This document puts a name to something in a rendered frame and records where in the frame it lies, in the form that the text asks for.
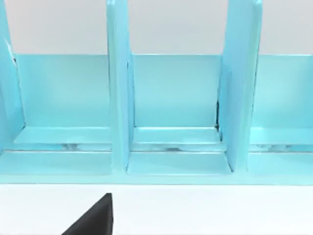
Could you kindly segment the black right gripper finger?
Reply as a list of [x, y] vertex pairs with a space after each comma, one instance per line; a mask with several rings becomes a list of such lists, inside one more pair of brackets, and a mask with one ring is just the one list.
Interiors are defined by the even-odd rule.
[[106, 193], [62, 235], [112, 235], [112, 194]]

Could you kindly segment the light blue rack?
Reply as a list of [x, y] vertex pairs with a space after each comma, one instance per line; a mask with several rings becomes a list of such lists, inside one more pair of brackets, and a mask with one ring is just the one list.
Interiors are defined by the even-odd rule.
[[313, 186], [313, 0], [0, 0], [0, 184]]

